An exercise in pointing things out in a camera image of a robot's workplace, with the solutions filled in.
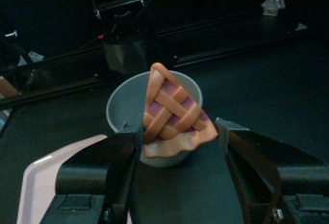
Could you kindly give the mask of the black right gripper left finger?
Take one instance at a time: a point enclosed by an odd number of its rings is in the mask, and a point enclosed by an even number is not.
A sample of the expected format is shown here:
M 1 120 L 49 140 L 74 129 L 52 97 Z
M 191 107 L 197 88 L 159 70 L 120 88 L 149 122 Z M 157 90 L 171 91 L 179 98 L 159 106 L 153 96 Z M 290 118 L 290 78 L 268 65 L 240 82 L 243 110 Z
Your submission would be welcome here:
M 129 224 L 128 209 L 137 161 L 141 155 L 142 126 L 124 124 L 101 142 L 105 161 L 104 203 L 98 224 Z

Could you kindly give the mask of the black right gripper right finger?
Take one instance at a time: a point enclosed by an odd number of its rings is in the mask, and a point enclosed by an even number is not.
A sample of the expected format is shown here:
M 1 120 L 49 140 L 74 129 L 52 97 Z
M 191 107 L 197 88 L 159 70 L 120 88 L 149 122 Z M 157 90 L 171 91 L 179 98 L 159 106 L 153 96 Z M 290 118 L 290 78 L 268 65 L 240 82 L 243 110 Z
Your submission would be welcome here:
M 215 119 L 217 142 L 228 167 L 233 188 L 236 191 L 244 224 L 279 224 L 282 215 L 275 214 L 276 205 L 272 202 L 275 194 L 264 183 L 255 167 L 232 148 L 231 133 L 247 132 L 241 125 L 221 118 Z

